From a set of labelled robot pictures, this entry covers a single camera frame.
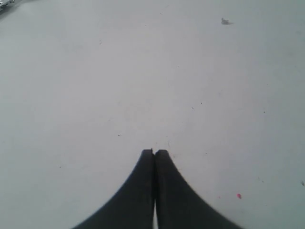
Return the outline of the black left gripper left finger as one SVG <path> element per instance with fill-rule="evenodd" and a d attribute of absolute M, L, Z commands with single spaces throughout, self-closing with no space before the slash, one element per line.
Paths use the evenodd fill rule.
<path fill-rule="evenodd" d="M 124 184 L 76 229 L 152 229 L 155 201 L 154 154 L 141 152 Z"/>

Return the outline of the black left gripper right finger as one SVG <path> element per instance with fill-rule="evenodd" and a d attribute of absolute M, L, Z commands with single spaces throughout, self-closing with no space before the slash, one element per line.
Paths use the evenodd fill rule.
<path fill-rule="evenodd" d="M 156 211 L 160 229 L 239 229 L 189 186 L 168 151 L 155 153 Z"/>

